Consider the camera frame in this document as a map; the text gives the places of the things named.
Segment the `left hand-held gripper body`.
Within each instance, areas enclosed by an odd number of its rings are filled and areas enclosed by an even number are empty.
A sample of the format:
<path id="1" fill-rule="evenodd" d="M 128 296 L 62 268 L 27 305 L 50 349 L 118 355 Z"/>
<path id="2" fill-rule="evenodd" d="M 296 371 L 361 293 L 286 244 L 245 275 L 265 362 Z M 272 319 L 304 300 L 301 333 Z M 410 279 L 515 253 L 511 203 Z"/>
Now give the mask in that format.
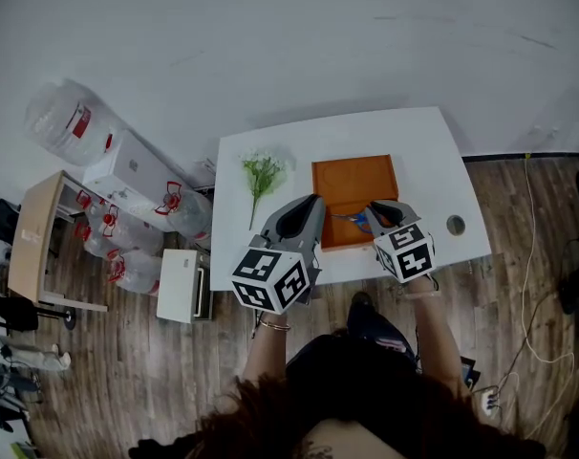
<path id="1" fill-rule="evenodd" d="M 315 254 L 320 241 L 319 233 L 283 238 L 265 230 L 254 235 L 230 267 L 240 304 L 270 314 L 283 314 L 296 302 L 306 304 L 321 273 Z"/>

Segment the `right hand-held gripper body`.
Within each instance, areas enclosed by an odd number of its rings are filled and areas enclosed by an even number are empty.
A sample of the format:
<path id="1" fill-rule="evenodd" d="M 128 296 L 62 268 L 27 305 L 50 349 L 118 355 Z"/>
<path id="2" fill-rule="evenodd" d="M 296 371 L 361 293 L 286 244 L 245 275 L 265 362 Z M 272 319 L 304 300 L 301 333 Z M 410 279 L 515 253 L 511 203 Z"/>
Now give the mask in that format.
<path id="1" fill-rule="evenodd" d="M 374 246 L 382 268 L 402 284 L 437 268 L 433 238 L 420 221 L 378 236 Z"/>

